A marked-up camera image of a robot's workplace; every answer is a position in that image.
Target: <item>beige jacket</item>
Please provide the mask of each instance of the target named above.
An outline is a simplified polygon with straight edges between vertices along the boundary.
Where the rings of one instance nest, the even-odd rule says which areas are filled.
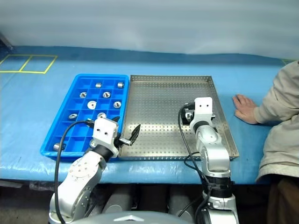
[[[279,71],[254,116],[258,123],[282,121],[269,132],[257,179],[267,174],[299,177],[299,62]]]

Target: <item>beige sleeve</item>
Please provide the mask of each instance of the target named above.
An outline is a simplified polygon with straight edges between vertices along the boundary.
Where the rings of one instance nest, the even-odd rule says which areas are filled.
[[[263,104],[254,109],[258,123],[284,121],[295,114],[299,114],[299,62],[287,64],[278,72]]]

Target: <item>brown pants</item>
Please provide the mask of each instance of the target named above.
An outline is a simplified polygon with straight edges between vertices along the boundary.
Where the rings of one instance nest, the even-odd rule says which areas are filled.
[[[271,185],[268,224],[299,224],[299,178],[283,177]]]

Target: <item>floor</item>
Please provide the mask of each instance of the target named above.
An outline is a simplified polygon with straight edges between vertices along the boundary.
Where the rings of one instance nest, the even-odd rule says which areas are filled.
[[[198,185],[177,185],[182,187],[190,198],[198,195]],[[100,185],[106,198],[116,185]],[[138,185],[141,192],[140,210],[167,212],[167,192],[169,185]],[[268,201],[268,185],[238,185],[234,191],[236,196],[240,224],[266,223]],[[43,224],[48,221],[49,202],[53,192],[50,190],[32,190],[29,186],[16,188],[0,188],[0,223]]]

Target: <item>blue tablecloth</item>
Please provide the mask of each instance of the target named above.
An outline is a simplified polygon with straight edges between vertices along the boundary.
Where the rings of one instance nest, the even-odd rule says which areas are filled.
[[[17,47],[15,54],[58,55],[46,74],[0,73],[1,159],[0,178],[53,181],[55,161],[40,155],[40,147],[72,80],[79,73],[127,75],[212,76],[240,157],[231,162],[232,180],[254,183],[263,144],[270,126],[245,124],[234,116],[232,96],[241,93],[257,104],[272,85],[280,59],[250,55],[183,55],[113,49],[62,47]],[[19,69],[19,58],[0,65]],[[36,58],[30,70],[47,66]],[[59,180],[69,163],[61,163]],[[194,170],[182,161],[109,162],[101,182],[109,183],[199,183]]]

